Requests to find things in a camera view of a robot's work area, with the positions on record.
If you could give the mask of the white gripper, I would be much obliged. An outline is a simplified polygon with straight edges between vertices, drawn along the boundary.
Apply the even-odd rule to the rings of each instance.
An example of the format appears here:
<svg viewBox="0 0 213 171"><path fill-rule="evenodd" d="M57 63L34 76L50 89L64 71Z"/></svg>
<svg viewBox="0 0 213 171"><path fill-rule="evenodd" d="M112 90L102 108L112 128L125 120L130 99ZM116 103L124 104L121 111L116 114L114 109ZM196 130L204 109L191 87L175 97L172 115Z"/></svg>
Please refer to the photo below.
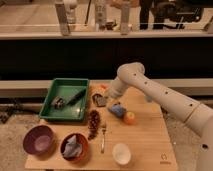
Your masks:
<svg viewBox="0 0 213 171"><path fill-rule="evenodd" d="M118 99L124 95L128 88L129 86L126 83L119 78L115 78L109 84L109 87L106 90L106 96L113 99Z"/></svg>

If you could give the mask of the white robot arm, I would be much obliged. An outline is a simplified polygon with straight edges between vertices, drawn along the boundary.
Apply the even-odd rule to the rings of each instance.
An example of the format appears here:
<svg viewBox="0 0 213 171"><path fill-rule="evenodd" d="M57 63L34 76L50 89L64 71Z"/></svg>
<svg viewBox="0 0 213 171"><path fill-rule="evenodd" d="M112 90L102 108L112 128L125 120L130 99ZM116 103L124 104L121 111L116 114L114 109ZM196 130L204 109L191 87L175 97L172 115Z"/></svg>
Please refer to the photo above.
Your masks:
<svg viewBox="0 0 213 171"><path fill-rule="evenodd" d="M160 104L201 137L196 171L213 171L213 109L145 76L140 62L121 65L107 89L107 96L118 99L134 87Z"/></svg>

